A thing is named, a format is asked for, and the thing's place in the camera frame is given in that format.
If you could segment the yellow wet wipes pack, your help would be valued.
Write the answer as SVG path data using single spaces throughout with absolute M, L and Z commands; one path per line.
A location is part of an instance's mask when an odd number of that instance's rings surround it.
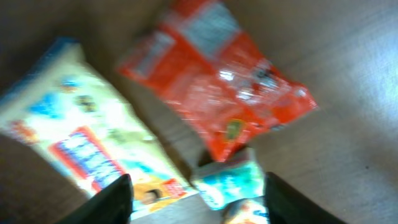
M 90 198 L 115 195 L 128 219 L 196 193 L 75 39 L 57 39 L 1 97 L 1 132 L 30 146 Z

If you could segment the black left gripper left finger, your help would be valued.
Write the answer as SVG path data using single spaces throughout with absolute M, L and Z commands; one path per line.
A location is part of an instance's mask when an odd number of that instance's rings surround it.
M 128 224 L 133 198 L 131 176 L 123 174 L 56 224 Z

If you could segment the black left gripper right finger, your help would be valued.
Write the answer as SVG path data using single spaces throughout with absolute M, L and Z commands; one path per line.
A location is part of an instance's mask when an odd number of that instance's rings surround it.
M 270 223 L 345 224 L 275 173 L 267 172 L 264 182 L 264 205 Z

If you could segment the red snack bag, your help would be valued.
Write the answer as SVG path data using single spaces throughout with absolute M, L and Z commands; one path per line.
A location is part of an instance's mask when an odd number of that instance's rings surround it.
M 169 105 L 218 162 L 317 108 L 304 85 L 265 58 L 223 1 L 174 1 L 118 71 Z

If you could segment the teal tissue pack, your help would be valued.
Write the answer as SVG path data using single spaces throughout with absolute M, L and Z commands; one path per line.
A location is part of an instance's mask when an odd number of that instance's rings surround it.
M 264 178 L 254 149 L 245 148 L 226 162 L 197 168 L 190 182 L 211 210 L 222 210 L 232 202 L 263 196 Z

